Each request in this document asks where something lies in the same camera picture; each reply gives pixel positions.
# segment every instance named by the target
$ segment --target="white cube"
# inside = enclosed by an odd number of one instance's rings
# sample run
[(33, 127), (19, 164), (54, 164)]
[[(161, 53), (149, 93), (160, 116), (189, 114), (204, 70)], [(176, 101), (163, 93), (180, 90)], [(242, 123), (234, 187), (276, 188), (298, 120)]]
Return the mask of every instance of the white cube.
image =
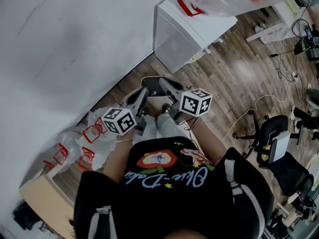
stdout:
[(122, 108), (109, 108), (103, 115), (102, 121), (109, 132), (118, 135), (124, 135), (136, 125), (131, 110)]
[(202, 89), (185, 91), (181, 95), (179, 110), (199, 117), (208, 112), (212, 97), (210, 93)]

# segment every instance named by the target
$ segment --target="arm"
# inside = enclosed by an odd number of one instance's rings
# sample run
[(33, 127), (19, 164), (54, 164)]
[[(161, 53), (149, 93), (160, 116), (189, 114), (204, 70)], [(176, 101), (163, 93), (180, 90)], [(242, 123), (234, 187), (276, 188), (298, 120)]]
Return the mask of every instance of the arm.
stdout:
[[(183, 114), (185, 120), (190, 120), (192, 117)], [(195, 118), (188, 122), (191, 127), (195, 122)], [(207, 127), (205, 122), (199, 118), (195, 126), (192, 128), (192, 132), (195, 135), (200, 147), (202, 148), (205, 156), (214, 164), (224, 157), (227, 149), (223, 143), (214, 135), (214, 133)]]
[(116, 143), (115, 149), (110, 154), (107, 164), (104, 167), (103, 173), (117, 183), (119, 183), (124, 178), (126, 166), (129, 160), (130, 150), (132, 147), (133, 135), (134, 129), (123, 136), (118, 136), (117, 141), (129, 141)]

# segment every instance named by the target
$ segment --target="black office chair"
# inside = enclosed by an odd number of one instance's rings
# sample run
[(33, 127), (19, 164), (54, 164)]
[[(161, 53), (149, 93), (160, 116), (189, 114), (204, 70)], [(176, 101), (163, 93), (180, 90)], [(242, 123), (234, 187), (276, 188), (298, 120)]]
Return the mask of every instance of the black office chair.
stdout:
[[(247, 158), (253, 150), (256, 151), (259, 167), (269, 169), (273, 172), (284, 195), (290, 197), (297, 192), (299, 197), (304, 199), (314, 184), (313, 175), (309, 174), (308, 170), (297, 162), (288, 152), (280, 159), (274, 161), (277, 140), (273, 140), (273, 138), (288, 130), (287, 116), (265, 117), (266, 121), (259, 129), (254, 112), (250, 111), (249, 114), (253, 115), (256, 133), (243, 137), (234, 135), (236, 139), (254, 139), (253, 144), (249, 146), (250, 150), (248, 154), (244, 153), (244, 156)], [(297, 145), (301, 140), (302, 131), (303, 127), (301, 127), (299, 133), (290, 135), (290, 138), (298, 140)], [(271, 146), (270, 150), (264, 149), (264, 146), (268, 144)], [(264, 160), (262, 154), (268, 156), (268, 159)]]

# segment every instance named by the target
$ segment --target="wrist bracelet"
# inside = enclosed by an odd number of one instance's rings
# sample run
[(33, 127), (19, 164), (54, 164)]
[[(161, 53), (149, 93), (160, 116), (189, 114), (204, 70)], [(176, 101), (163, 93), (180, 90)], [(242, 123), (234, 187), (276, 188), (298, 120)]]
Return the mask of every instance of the wrist bracelet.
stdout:
[(125, 140), (116, 141), (116, 143), (124, 142), (124, 141), (133, 141), (133, 140), (125, 139)]

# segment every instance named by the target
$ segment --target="black t-shirt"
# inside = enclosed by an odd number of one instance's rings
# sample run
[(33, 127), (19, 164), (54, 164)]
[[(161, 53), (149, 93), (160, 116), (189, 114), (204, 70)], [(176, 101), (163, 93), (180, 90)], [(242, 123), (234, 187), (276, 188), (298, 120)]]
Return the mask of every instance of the black t-shirt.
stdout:
[(250, 238), (250, 223), (258, 217), (249, 202), (241, 210), (235, 207), (225, 158), (236, 160), (236, 181), (252, 189), (269, 219), (273, 198), (267, 182), (234, 148), (214, 167), (191, 140), (161, 138), (132, 147), (119, 184), (98, 172), (83, 173), (75, 202), (77, 238), (87, 238), (96, 208), (107, 205), (119, 239), (160, 239), (178, 229), (207, 238)]

